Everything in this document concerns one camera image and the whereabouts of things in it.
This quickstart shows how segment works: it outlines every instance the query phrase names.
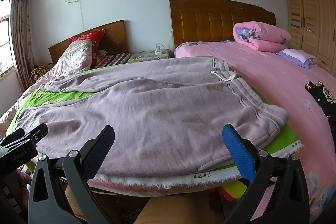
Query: wooden wardrobe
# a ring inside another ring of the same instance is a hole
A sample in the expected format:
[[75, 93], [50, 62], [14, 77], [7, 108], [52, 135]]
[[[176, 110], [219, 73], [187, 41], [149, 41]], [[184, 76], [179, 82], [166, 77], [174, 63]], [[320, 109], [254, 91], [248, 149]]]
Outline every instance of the wooden wardrobe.
[[315, 55], [336, 77], [336, 0], [288, 0], [290, 48]]

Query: wooden headboard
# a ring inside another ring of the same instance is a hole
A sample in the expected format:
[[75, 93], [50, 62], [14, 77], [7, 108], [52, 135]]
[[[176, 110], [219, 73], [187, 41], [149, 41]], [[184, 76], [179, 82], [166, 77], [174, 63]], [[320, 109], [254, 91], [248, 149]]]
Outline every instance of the wooden headboard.
[[[124, 20], [119, 20], [116, 22], [105, 24], [105, 25], [93, 28], [91, 30], [87, 30], [85, 32], [79, 33], [72, 37], [77, 37], [79, 35], [84, 35], [84, 34], [94, 32], [100, 29], [106, 30], [103, 39], [100, 41], [100, 45], [99, 45], [100, 50], [107, 51], [108, 55], [129, 52]], [[51, 46], [49, 48], [50, 56], [54, 64], [57, 63], [61, 55], [65, 52], [67, 47], [70, 45], [70, 39], [72, 37], [69, 37], [68, 39], [54, 46]]]
[[231, 40], [233, 27], [240, 22], [277, 23], [274, 13], [232, 0], [171, 0], [169, 3], [174, 48], [190, 41]]

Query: floral curtain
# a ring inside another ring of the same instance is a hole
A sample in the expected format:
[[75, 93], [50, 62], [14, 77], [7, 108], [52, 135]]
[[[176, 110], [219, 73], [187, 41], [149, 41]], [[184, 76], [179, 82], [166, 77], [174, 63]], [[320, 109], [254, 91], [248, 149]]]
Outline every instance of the floral curtain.
[[31, 86], [30, 72], [34, 66], [29, 23], [29, 0], [12, 0], [10, 28], [17, 77], [24, 92]]

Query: white drawstring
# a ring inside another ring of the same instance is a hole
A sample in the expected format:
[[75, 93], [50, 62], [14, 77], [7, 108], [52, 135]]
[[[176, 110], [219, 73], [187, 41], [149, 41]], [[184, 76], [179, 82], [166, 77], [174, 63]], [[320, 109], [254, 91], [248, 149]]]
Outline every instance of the white drawstring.
[[229, 78], [225, 78], [223, 75], [220, 75], [220, 74], [216, 73], [215, 70], [212, 70], [211, 73], [213, 73], [214, 75], [217, 75], [219, 78], [221, 78], [225, 82], [232, 81], [232, 80], [239, 77], [238, 73], [236, 73], [235, 71], [232, 73], [232, 75]]

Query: checkered fabric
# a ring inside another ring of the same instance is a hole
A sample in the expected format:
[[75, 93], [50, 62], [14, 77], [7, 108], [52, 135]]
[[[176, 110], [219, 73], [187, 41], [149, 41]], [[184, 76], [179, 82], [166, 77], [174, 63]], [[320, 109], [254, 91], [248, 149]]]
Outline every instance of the checkered fabric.
[[128, 61], [129, 57], [130, 57], [129, 52], [124, 52], [122, 54], [115, 54], [115, 55], [107, 55], [94, 68], [97, 69], [112, 65], [125, 64]]

